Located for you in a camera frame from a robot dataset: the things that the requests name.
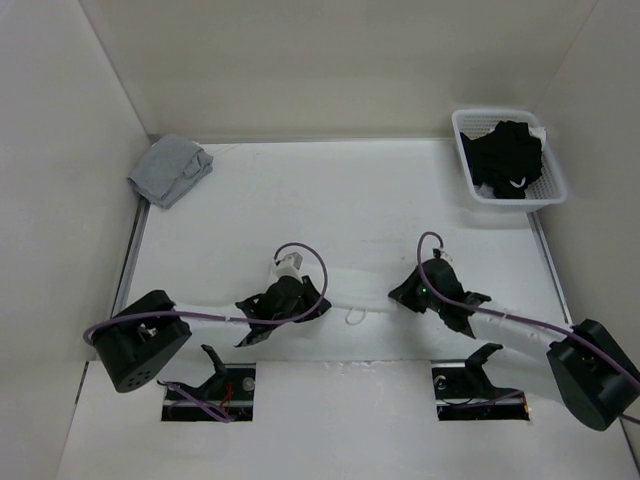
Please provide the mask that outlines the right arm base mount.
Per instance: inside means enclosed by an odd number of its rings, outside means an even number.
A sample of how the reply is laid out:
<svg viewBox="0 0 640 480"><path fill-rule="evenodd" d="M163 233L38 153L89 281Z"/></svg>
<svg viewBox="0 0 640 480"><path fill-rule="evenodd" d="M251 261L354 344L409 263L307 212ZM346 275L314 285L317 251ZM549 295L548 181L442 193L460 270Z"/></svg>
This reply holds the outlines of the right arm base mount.
<svg viewBox="0 0 640 480"><path fill-rule="evenodd" d="M439 421L529 421L523 392L494 386L484 364L502 346L488 343L465 360L431 365L436 415Z"/></svg>

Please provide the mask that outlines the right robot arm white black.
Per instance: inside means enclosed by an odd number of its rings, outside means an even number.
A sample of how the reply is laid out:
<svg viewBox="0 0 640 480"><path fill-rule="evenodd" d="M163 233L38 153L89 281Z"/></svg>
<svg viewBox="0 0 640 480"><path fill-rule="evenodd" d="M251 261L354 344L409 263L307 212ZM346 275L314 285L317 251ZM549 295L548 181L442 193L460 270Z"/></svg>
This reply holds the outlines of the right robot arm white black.
<svg viewBox="0 0 640 480"><path fill-rule="evenodd" d="M432 311L450 330L482 341L458 369L454 396L493 400L532 393L563 405L596 431L639 398L638 369L597 321L571 329L518 321L490 296L465 289L441 258L417 266L389 297L414 313Z"/></svg>

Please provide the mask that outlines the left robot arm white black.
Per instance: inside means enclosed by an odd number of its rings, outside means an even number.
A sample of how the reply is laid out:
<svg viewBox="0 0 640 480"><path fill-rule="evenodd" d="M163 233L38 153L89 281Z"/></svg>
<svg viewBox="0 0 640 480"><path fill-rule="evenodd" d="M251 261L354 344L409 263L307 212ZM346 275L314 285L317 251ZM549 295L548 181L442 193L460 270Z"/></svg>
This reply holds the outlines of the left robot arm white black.
<svg viewBox="0 0 640 480"><path fill-rule="evenodd" d="M163 290L153 290L112 319L91 327L85 341L101 360L115 390L129 393L158 376L192 337L205 342L220 334L230 341L240 330L238 348L254 346L287 323L316 320L332 308L311 278L284 275L267 289L221 313L179 313Z"/></svg>

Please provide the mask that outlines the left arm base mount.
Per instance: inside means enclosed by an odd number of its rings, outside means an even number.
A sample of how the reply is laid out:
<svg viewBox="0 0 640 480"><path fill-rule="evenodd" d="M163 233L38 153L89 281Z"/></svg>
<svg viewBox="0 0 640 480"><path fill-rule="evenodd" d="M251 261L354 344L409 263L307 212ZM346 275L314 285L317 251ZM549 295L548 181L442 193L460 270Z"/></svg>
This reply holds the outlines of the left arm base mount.
<svg viewBox="0 0 640 480"><path fill-rule="evenodd" d="M157 383L165 389L163 422L251 422L254 416L256 364L226 364L215 349L200 346L213 374L198 386L181 382Z"/></svg>

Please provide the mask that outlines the white tank top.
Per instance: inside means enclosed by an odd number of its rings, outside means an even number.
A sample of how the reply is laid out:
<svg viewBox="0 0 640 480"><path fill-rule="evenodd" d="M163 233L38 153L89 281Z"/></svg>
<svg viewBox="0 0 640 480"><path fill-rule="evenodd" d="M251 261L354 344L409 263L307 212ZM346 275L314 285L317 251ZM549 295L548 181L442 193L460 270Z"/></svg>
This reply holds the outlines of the white tank top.
<svg viewBox="0 0 640 480"><path fill-rule="evenodd" d="M269 271L266 286L275 284L277 278ZM315 287L322 287L323 274L318 264L302 265L301 277L309 275ZM353 312L366 313L391 313L396 310L396 303L388 297L388 292L395 288L392 285L394 278L387 278L382 274L372 272L333 268L328 270L329 283L325 298L333 307ZM247 317L249 313L240 313L240 307L231 305L214 305L211 302L200 301L196 304L180 304L185 309L206 312L222 317Z"/></svg>

